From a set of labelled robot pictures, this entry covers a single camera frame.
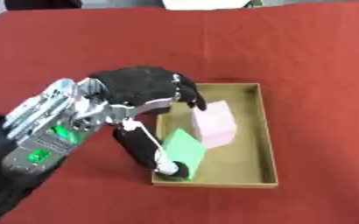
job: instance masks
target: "brown tray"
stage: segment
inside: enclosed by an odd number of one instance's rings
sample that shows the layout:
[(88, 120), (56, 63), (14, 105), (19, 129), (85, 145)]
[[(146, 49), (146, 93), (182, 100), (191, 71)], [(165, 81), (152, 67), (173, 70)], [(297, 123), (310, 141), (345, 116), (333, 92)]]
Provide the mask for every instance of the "brown tray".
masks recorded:
[[(156, 186), (274, 187), (278, 179), (258, 84), (199, 84), (207, 102), (224, 100), (236, 119), (234, 141), (207, 151), (190, 181), (167, 181), (154, 173)], [(164, 139), (176, 128), (193, 134), (192, 111), (174, 103), (169, 114), (160, 115), (157, 136)]]

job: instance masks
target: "green led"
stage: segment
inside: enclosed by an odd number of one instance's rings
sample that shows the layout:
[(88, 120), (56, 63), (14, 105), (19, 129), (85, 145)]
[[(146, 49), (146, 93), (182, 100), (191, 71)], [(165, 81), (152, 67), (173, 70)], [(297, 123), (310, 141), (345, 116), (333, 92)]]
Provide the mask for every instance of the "green led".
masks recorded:
[(71, 144), (77, 144), (80, 142), (81, 136), (79, 133), (73, 133), (61, 125), (54, 126), (48, 130), (49, 133), (54, 133), (63, 139), (66, 139)]
[(50, 157), (52, 153), (47, 150), (34, 150), (32, 153), (27, 155), (27, 161), (33, 162), (34, 164), (40, 164)]

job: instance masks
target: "robotic hand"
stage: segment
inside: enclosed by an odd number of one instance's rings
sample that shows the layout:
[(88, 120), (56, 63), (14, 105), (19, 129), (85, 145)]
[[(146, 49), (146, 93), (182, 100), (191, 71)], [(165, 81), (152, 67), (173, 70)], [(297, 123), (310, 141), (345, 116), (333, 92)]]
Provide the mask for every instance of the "robotic hand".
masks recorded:
[[(116, 71), (94, 73), (91, 78), (99, 80), (106, 91), (103, 96), (110, 104), (139, 107), (151, 101), (173, 99), (186, 102), (192, 108), (206, 109), (206, 102), (196, 85), (182, 74), (155, 66), (134, 66)], [(167, 108), (149, 110), (162, 114)], [(185, 178), (185, 164), (171, 161), (161, 146), (161, 141), (141, 123), (129, 118), (115, 125), (113, 137), (142, 166), (160, 174)]]
[[(57, 84), (66, 84), (62, 87), (70, 88), (56, 88)], [(168, 176), (188, 175), (187, 167), (171, 161), (160, 140), (133, 117), (144, 112), (165, 113), (174, 101), (187, 102), (191, 108), (206, 109), (206, 103), (192, 81), (160, 67), (134, 66), (91, 74), (89, 79), (79, 83), (79, 87), (81, 91), (76, 91), (77, 87), (69, 80), (57, 82), (42, 95), (25, 101), (6, 118), (0, 116), (0, 217), (60, 167), (69, 151), (86, 139), (83, 135), (99, 130), (103, 117), (114, 126), (113, 137), (139, 164)], [(90, 95), (80, 97), (79, 93)], [(77, 102), (77, 105), (68, 104), (69, 101)], [(74, 113), (77, 109), (83, 113)], [(73, 132), (64, 134), (65, 126), (59, 125), (53, 129), (54, 123), (63, 124), (64, 121), (72, 121)], [(58, 132), (62, 133), (61, 137), (54, 137)], [(80, 141), (74, 142), (72, 137), (80, 137)], [(49, 146), (51, 140), (55, 140), (55, 146)], [(25, 154), (36, 145), (50, 150)]]

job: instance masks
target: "pink cube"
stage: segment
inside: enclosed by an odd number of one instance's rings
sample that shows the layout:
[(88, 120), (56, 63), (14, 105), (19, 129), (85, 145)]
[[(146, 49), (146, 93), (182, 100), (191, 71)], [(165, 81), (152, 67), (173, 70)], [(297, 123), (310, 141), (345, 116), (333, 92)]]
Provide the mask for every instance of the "pink cube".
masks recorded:
[(207, 149), (229, 144), (236, 135), (236, 123), (225, 101), (210, 102), (206, 111), (194, 108), (192, 124)]

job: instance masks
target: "red table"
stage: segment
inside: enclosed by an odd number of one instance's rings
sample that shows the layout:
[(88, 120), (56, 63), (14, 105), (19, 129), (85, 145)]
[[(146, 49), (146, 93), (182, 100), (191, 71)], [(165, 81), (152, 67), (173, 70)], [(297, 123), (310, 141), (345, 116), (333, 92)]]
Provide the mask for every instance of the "red table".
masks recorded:
[(359, 223), (359, 3), (0, 16), (0, 112), (58, 78), (141, 64), (261, 83), (279, 187), (148, 185), (106, 129), (1, 223)]

